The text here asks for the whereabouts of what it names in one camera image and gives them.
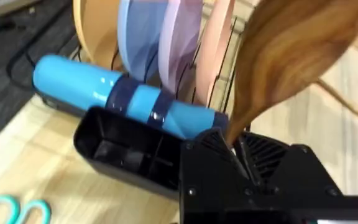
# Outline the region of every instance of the dark blue band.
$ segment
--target dark blue band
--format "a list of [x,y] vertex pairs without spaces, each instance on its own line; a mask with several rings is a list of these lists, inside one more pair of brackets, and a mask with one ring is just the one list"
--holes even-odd
[[228,122],[229,118],[226,114],[215,112],[213,127],[221,128],[222,133],[224,134],[226,132]]
[[149,120],[147,120],[147,124],[155,128],[161,128],[165,121],[165,117],[167,117],[168,111],[171,108],[172,102],[173,97],[169,93],[161,91],[155,101]]
[[138,81],[122,76],[110,91],[106,109],[125,115],[139,85]]

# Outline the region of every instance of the scissors handle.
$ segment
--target scissors handle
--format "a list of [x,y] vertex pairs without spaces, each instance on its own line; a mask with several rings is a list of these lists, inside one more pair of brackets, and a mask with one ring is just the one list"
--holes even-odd
[[7,221],[7,224],[15,224],[17,217],[20,214],[20,205],[19,202],[10,195],[1,195],[0,196],[0,203],[8,203],[11,208],[11,215]]
[[49,204],[44,200],[32,200],[26,205],[24,205],[23,211],[20,213],[19,218],[17,218],[16,224],[25,223],[27,215],[33,208],[39,208],[42,211],[42,224],[50,223],[51,210]]
[[20,211],[19,202],[10,195],[1,195],[0,203],[8,203],[11,208],[11,215],[8,218],[7,224],[23,224],[27,218],[28,213],[33,208],[39,208],[42,211],[42,224],[49,224],[51,219],[51,209],[49,204],[44,200],[33,200],[27,203],[23,211]]

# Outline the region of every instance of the blue tumbler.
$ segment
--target blue tumbler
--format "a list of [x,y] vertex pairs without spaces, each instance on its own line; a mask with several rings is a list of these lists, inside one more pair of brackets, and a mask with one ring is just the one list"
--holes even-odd
[[42,94],[81,110],[102,106],[182,139],[193,139],[212,127],[224,131],[227,125],[225,114],[181,103],[171,94],[120,72],[56,55],[39,60],[33,83]]

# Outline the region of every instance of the black drip tray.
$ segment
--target black drip tray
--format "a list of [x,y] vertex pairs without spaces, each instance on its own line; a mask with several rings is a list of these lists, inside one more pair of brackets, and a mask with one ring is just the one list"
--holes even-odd
[[74,145],[98,172],[178,198],[181,139],[104,108],[88,110]]

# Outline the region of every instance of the wooden table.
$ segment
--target wooden table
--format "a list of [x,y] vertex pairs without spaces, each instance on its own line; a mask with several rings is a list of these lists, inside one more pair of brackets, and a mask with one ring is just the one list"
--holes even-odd
[[76,153],[78,122],[32,98],[0,134],[0,194],[47,200],[53,223],[170,223],[176,202],[97,174]]

